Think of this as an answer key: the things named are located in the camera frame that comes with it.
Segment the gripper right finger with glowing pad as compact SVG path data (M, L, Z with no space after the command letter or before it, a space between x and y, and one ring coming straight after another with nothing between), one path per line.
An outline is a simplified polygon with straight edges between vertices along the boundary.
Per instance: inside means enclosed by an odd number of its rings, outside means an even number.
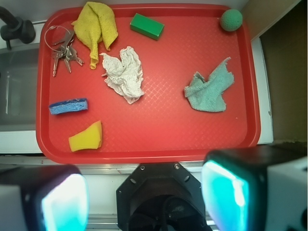
M305 231L308 150L258 145L210 151L201 172L205 207L221 231Z

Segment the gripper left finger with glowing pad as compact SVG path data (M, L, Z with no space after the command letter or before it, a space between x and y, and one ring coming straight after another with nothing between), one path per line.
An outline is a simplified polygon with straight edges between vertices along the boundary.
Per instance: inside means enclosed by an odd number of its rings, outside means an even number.
M84 231L89 206L88 184L76 166L0 171L2 231Z

